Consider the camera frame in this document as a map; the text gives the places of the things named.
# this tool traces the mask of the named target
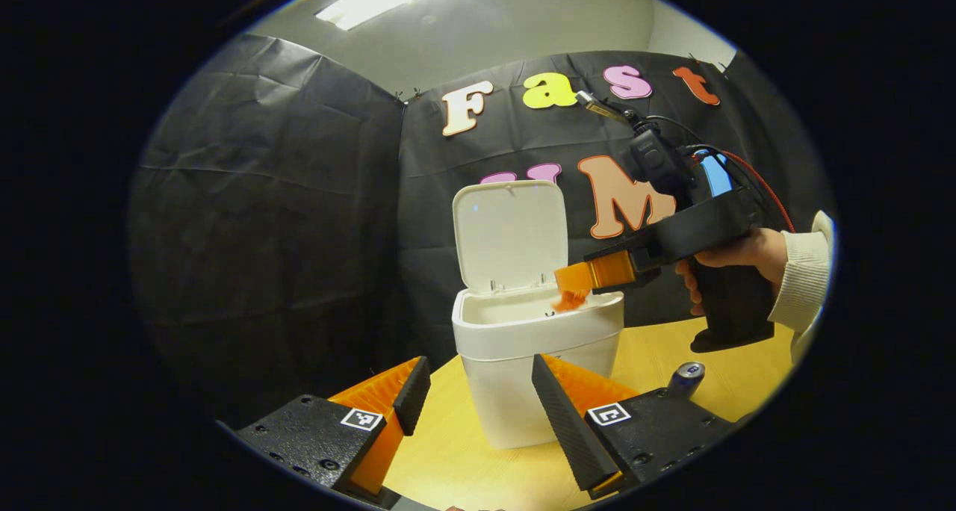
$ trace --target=orange letter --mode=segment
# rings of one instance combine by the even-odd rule
[[[452,91],[441,97],[447,106],[448,124],[441,130],[444,136],[453,136],[455,134],[471,130],[475,127],[475,119],[469,119],[468,110],[475,112],[475,115],[481,114],[485,109],[485,98],[481,93],[488,95],[494,90],[494,86],[488,80],[468,85],[465,88]]]
[[[624,232],[624,224],[615,215],[615,205],[631,229],[641,227],[648,204],[651,208],[648,224],[672,215],[677,208],[673,197],[654,191],[650,183],[632,181],[610,156],[585,158],[578,161],[577,169],[591,179],[595,195],[597,223],[591,228],[594,238],[611,238]]]
[[[704,89],[704,83],[707,83],[707,80],[704,79],[702,75],[696,75],[690,72],[690,69],[687,67],[676,69],[674,75],[683,79],[687,87],[690,87],[690,92],[694,93],[694,96],[697,96],[697,99],[701,100],[701,102],[706,103],[706,105],[719,105],[720,99],[717,98],[717,95],[711,95],[711,93],[707,92],[707,89]]]

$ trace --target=white trash bin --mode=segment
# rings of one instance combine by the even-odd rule
[[[568,265],[564,197],[554,183],[469,185],[452,208],[467,289],[451,323],[485,436],[498,449],[556,440],[532,384],[533,356],[610,376],[624,293],[590,294],[577,310],[554,313],[553,272]]]

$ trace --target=colorful letter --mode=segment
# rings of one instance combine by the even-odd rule
[[[474,111],[475,115],[480,115],[482,110],[485,109],[485,98],[481,96],[481,93],[489,95],[493,90],[494,86],[491,85],[491,82],[485,80],[457,91],[445,93],[441,99],[447,106],[448,120],[441,133],[444,136],[453,136],[465,130],[473,129],[478,122],[468,116],[468,110]]]
[[[551,181],[557,184],[561,174],[561,164],[537,164],[528,168],[528,178],[536,181]]]
[[[619,99],[643,99],[652,93],[651,84],[636,69],[624,65],[604,69],[604,79],[611,83],[611,92]]]
[[[687,67],[676,69],[674,75],[683,79],[683,82],[690,88],[690,92],[694,93],[694,96],[697,96],[697,99],[701,100],[701,102],[706,103],[706,105],[719,105],[720,99],[717,98],[717,95],[711,95],[711,93],[707,92],[707,89],[704,89],[704,83],[707,83],[707,80],[704,79],[702,75],[696,75],[690,72],[690,69]]]
[[[518,176],[511,171],[502,171],[500,173],[492,173],[491,175],[482,178],[481,182],[478,184],[485,185],[488,183],[504,183],[516,180],[518,180]]]
[[[648,224],[672,215],[677,208],[673,197],[654,191],[650,183],[632,181],[610,156],[585,158],[578,161],[577,169],[591,179],[597,215],[597,222],[591,228],[594,238],[611,238],[624,232],[624,224],[615,215],[615,205],[631,229],[641,227],[648,205]]]
[[[571,82],[568,77],[558,72],[543,72],[535,74],[525,80],[523,101],[530,108],[541,109],[553,105],[573,106],[577,104],[574,91],[571,91]]]

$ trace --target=wooden table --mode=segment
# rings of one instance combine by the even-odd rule
[[[707,374],[693,401],[727,421],[759,408],[792,367],[793,331],[776,325],[774,338],[747,347],[695,354],[690,343],[703,318],[625,328],[611,378],[640,392],[667,385],[683,362]],[[560,511],[590,504],[577,489],[557,442],[495,450],[482,435],[465,369],[456,356],[431,375],[415,436],[406,437],[385,486],[444,511]]]

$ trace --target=pink letter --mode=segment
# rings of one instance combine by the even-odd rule
[[[560,164],[537,164],[528,168],[528,178],[536,181],[551,181],[557,184],[557,176],[560,174]]]
[[[643,99],[652,93],[651,84],[642,78],[636,69],[624,65],[604,69],[604,79],[612,83],[611,92],[619,99]]]
[[[518,176],[511,171],[502,171],[501,173],[492,173],[491,175],[482,178],[481,182],[478,184],[485,185],[488,183],[504,183],[516,180],[518,180]]]

